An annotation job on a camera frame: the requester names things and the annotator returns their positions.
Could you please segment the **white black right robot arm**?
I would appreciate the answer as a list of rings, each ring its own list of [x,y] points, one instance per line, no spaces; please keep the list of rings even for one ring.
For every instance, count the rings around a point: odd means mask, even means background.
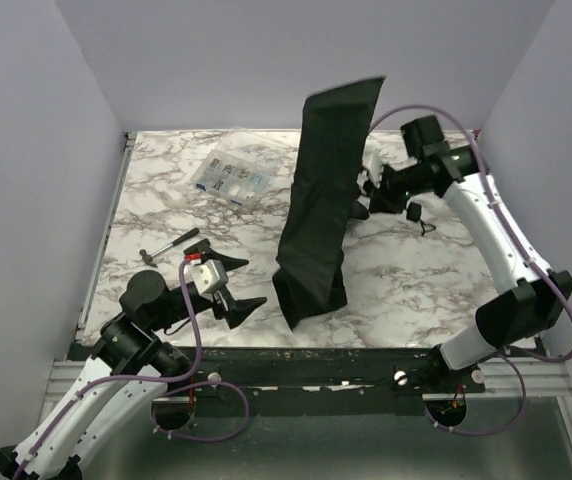
[[[429,370],[446,376],[552,328],[568,304],[572,275],[554,270],[530,244],[472,144],[451,146],[433,115],[403,125],[401,133],[415,164],[395,169],[364,153],[362,193],[370,212],[408,212],[412,197],[434,193],[465,226],[497,292],[476,310],[472,326],[433,349]]]

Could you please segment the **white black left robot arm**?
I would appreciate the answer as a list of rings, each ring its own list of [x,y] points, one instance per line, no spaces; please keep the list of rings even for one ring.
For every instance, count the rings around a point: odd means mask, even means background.
[[[228,274],[247,260],[214,251],[206,241],[190,247],[180,263],[180,285],[170,289],[156,270],[130,278],[119,299],[120,313],[107,322],[73,385],[35,431],[17,445],[0,448],[0,474],[7,479],[78,479],[89,446],[155,393],[187,386],[202,362],[201,334],[194,330],[195,354],[188,357],[158,333],[210,310],[229,327],[238,327],[266,303],[237,300],[227,288]]]

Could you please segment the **dark green folding umbrella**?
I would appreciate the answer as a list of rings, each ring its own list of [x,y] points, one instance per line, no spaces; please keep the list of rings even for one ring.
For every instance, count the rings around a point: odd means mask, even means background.
[[[315,93],[304,103],[279,268],[272,277],[290,328],[347,303],[342,243],[383,82],[366,78]]]

